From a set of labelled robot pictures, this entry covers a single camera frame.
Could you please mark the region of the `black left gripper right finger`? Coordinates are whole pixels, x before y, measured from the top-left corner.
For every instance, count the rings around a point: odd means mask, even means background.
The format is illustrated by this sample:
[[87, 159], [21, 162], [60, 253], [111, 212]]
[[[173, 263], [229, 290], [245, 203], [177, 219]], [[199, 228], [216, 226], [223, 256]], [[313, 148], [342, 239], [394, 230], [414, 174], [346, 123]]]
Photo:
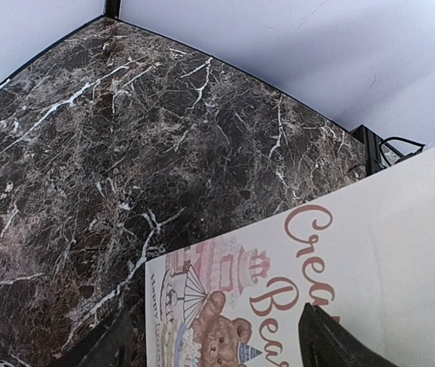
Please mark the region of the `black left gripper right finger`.
[[396, 365], [357, 340], [327, 312], [306, 303], [299, 320], [302, 365], [306, 367], [375, 367]]

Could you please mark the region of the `printed paper takeout bag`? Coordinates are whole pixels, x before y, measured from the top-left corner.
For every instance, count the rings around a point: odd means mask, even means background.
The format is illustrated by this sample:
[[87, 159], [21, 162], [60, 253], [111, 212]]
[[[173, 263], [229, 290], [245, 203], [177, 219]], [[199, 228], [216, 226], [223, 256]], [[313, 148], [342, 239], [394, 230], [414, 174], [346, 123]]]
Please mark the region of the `printed paper takeout bag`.
[[149, 366], [299, 366], [318, 306], [399, 366], [435, 366], [435, 148], [145, 267]]

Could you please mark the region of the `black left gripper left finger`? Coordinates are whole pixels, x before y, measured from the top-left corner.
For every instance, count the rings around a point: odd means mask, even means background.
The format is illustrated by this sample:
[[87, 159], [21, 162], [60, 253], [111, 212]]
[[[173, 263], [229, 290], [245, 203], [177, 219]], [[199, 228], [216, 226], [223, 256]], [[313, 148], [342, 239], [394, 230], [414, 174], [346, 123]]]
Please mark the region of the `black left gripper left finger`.
[[52, 366], [130, 366], [132, 339], [128, 312], [111, 313]]

